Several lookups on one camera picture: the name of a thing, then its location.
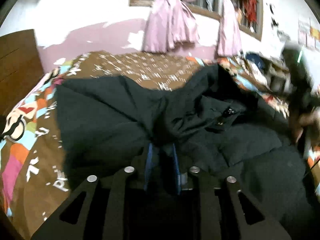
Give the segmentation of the brown patterned cartoon quilt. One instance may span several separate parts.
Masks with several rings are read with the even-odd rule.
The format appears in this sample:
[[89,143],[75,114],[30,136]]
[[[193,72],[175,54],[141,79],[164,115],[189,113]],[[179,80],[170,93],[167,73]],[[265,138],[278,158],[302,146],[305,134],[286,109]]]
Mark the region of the brown patterned cartoon quilt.
[[[32,239],[38,228],[78,188],[71,189],[63,169],[66,153],[56,118],[55,93],[59,85],[70,79],[125,76],[146,89],[173,91],[183,87],[202,68],[215,65],[220,66],[198,63],[181,56],[148,53],[112,55],[99,51],[83,54],[74,62],[67,62],[49,73],[41,88],[26,98],[23,105],[13,109],[2,122],[1,208],[19,235]],[[221,67],[239,88],[255,92],[241,86],[227,68]],[[265,95],[255,93],[271,106]],[[289,105],[283,110],[272,108],[282,114],[289,124]],[[302,147],[292,141],[292,129],[289,129],[291,142],[303,158]],[[319,183],[315,180],[318,168],[310,169],[307,161],[303,160],[307,173],[313,177],[313,190],[318,199]],[[159,150],[155,147],[152,163],[146,189],[131,187],[125,191],[123,239],[160,239]],[[235,178],[248,195],[280,222],[240,183],[239,177],[209,174],[219,180]],[[304,229],[299,237],[286,232],[290,239],[319,239],[319,224]]]

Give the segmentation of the left pink curtain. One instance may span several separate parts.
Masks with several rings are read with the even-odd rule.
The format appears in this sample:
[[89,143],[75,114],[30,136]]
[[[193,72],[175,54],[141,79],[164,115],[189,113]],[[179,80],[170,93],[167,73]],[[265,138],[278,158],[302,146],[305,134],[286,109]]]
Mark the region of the left pink curtain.
[[177,44],[196,44],[196,18],[187,3],[195,0],[154,0],[144,31],[143,51],[166,53]]

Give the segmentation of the dark blue cap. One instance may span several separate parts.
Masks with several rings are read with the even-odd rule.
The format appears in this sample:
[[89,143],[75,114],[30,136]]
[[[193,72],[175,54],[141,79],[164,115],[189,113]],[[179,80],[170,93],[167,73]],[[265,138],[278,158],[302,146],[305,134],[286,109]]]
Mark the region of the dark blue cap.
[[265,63],[257,53],[247,53],[246,59],[248,61],[253,62],[259,70],[263,70],[265,68]]

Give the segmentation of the black jacket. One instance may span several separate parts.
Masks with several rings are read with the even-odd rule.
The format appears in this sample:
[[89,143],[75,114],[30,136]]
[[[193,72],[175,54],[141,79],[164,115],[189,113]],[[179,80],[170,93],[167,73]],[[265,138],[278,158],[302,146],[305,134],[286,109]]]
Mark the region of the black jacket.
[[55,97],[71,189],[89,175],[113,175],[154,146],[218,177],[239,177],[293,237],[319,224],[313,177],[288,121],[220,66],[173,91],[105,76],[66,80]]

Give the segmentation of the wooden shelf desk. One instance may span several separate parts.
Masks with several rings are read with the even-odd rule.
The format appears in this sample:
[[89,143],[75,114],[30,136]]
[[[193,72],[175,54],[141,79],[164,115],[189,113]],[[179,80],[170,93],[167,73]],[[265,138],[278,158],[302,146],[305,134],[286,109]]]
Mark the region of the wooden shelf desk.
[[291,77],[285,63],[273,57],[268,58],[261,54],[259,56],[265,64],[263,73],[270,90],[277,94],[289,94],[292,90]]

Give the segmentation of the right pink curtain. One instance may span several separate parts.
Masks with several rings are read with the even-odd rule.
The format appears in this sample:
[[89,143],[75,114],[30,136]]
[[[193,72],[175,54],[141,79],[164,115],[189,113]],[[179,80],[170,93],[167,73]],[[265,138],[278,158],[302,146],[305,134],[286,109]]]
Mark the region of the right pink curtain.
[[217,54],[235,56],[241,50],[241,36],[236,12],[231,0],[223,0]]

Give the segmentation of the paper posters on wall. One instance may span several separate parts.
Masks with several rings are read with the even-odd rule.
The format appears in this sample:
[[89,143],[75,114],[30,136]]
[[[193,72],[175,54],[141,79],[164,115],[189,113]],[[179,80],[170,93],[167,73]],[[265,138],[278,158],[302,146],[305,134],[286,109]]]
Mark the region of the paper posters on wall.
[[298,43],[311,50],[319,51],[319,29],[310,23],[298,22]]

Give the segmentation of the brown wooden headboard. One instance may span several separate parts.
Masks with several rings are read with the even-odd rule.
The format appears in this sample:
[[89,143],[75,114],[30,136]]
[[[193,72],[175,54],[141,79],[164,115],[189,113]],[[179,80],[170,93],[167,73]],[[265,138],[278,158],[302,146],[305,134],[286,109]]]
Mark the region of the brown wooden headboard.
[[1,114],[8,114],[44,75],[33,29],[1,37]]

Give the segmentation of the red hanging cloth in window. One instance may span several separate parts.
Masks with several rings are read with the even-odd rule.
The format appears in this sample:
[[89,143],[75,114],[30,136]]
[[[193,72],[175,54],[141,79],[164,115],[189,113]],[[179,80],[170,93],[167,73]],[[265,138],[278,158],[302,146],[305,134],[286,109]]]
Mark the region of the red hanging cloth in window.
[[243,0],[245,17],[249,24],[257,21],[257,0]]

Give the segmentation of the pink curtain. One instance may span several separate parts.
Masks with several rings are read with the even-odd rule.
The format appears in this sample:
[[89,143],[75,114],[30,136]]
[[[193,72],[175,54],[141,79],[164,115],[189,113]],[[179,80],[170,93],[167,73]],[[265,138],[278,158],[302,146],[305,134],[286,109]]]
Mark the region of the pink curtain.
[[235,56],[241,50],[241,36],[236,12],[231,0],[223,0],[217,54]]
[[177,44],[196,44],[196,18],[187,3],[195,0],[154,0],[144,31],[143,51],[166,53]]

